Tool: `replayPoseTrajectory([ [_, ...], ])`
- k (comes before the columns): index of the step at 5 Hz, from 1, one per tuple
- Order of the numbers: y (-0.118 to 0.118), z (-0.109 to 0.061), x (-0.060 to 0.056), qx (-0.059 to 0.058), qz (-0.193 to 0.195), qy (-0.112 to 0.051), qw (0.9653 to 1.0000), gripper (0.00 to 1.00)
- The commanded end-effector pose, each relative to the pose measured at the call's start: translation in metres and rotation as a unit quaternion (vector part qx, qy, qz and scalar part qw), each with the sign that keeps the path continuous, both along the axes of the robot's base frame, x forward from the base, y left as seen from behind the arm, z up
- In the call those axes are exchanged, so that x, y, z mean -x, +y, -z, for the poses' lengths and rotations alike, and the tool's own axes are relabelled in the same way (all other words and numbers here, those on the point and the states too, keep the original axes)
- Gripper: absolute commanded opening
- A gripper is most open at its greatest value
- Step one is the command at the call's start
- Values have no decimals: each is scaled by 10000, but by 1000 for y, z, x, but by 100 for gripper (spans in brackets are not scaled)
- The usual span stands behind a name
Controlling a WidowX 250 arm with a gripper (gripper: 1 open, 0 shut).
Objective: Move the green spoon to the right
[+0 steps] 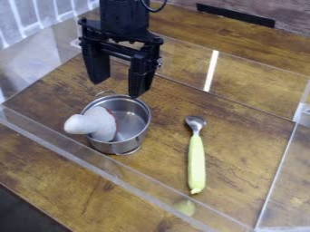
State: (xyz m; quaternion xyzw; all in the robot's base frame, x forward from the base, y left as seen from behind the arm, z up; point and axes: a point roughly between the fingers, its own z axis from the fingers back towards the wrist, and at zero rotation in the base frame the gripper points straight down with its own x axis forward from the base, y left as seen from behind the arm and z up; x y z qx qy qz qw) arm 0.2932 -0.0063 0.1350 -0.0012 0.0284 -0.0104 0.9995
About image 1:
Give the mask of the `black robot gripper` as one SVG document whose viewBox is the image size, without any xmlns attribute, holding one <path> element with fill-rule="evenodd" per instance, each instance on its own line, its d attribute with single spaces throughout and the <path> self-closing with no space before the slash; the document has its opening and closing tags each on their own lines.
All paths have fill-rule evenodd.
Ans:
<svg viewBox="0 0 310 232">
<path fill-rule="evenodd" d="M 159 66 L 163 39 L 149 30 L 150 14 L 165 8 L 150 0 L 99 0 L 99 19 L 82 18 L 81 46 L 93 84 L 110 78 L 110 56 L 131 58 L 129 95 L 138 98 L 149 89 Z"/>
</svg>

